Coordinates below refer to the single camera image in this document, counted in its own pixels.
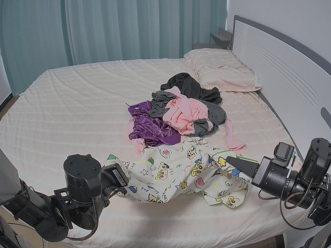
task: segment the bed sheet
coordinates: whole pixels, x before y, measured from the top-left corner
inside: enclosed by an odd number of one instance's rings
[[[91,154],[103,165],[112,153],[138,160],[127,137],[127,105],[151,99],[151,93],[179,73],[194,71],[185,59],[128,60],[83,64],[44,72],[19,97],[0,122],[0,148],[20,177],[48,195],[65,187],[63,162],[68,155]],[[291,140],[267,105],[253,93],[222,92],[222,107],[234,136],[247,144],[238,153],[261,161],[272,157],[279,141]],[[225,147],[225,129],[209,136]],[[258,189],[235,209],[209,206],[200,193],[182,194],[165,204],[139,203],[114,196],[103,210],[99,228],[77,247],[237,247],[283,233],[277,200],[263,201]],[[298,225],[307,211],[284,211]],[[74,226],[71,237],[88,231]]]

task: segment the cartoon print garment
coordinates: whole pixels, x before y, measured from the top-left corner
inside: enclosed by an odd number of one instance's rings
[[[166,145],[145,148],[140,161],[121,162],[110,156],[106,165],[121,165],[129,178],[126,190],[138,201],[165,203],[181,193],[201,192],[209,205],[235,208],[244,201],[250,179],[239,177],[238,169],[226,162],[227,156],[236,157],[232,150],[209,147],[205,138],[190,137],[180,151]]]

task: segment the yellow star print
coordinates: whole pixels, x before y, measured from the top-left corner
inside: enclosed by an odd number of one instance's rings
[[[180,184],[180,187],[181,188],[187,188],[187,183],[185,181],[183,181],[181,184]]]
[[[218,163],[221,165],[221,167],[223,167],[226,165],[226,160],[223,157],[219,157]]]

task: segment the gray headboard trim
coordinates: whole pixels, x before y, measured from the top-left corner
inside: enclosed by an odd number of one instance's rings
[[[259,95],[259,97],[262,99],[262,101],[263,101],[264,103],[266,103],[266,104],[270,107],[271,111],[272,111],[272,112],[276,115],[276,117],[279,119],[280,123],[283,125],[283,127],[284,127],[284,129],[286,130],[286,132],[288,133],[288,135],[290,135],[290,138],[291,138],[291,140],[292,140],[292,142],[293,142],[293,144],[294,144],[294,146],[295,146],[295,149],[296,149],[297,154],[299,155],[299,158],[302,159],[302,160],[304,160],[304,158],[302,157],[302,154],[301,154],[301,152],[299,151],[299,148],[297,147],[297,145],[295,144],[295,142],[294,142],[294,140],[293,140],[293,138],[292,138],[290,132],[287,130],[286,126],[284,125],[284,123],[282,122],[282,120],[280,119],[280,117],[278,116],[278,114],[276,113],[276,111],[274,110],[274,108],[272,107],[272,105],[269,103],[269,101],[268,101],[268,100],[266,99],[266,97],[261,93],[260,90],[257,90],[256,92],[257,92],[257,94]]]
[[[326,59],[324,59],[322,56],[308,48],[307,46],[304,46],[299,41],[292,39],[291,37],[276,31],[270,27],[267,27],[265,25],[262,25],[260,23],[257,23],[255,21],[240,17],[238,15],[234,16],[233,20],[233,31],[232,31],[232,39],[231,39],[231,50],[233,48],[233,38],[234,38],[234,27],[236,24],[236,20],[246,23],[247,25],[250,25],[252,27],[255,27],[261,31],[264,31],[265,33],[270,34],[273,37],[276,37],[277,39],[283,41],[284,43],[292,46],[302,54],[306,55],[309,59],[314,61],[317,65],[319,65],[321,68],[323,68],[329,75],[331,75],[331,63],[329,63]]]
[[[321,116],[325,120],[326,124],[328,124],[329,128],[331,129],[331,115],[325,107],[321,108]]]

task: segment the pink garment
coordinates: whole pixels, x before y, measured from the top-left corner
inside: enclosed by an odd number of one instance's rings
[[[175,94],[176,99],[170,100],[166,105],[169,110],[163,115],[163,121],[169,126],[177,130],[181,135],[194,134],[193,122],[197,119],[207,119],[208,131],[213,128],[212,122],[208,119],[208,108],[202,102],[187,98],[180,93],[177,86],[166,90],[167,92]]]
[[[247,149],[247,144],[233,137],[233,125],[230,119],[227,119],[224,123],[225,131],[226,131],[226,145],[230,150],[239,150],[239,149]]]
[[[128,125],[128,134],[133,132],[134,126],[134,119],[131,119]],[[133,145],[136,147],[135,152],[137,154],[141,154],[143,149],[146,147],[145,140],[143,138],[133,138],[132,140]]]

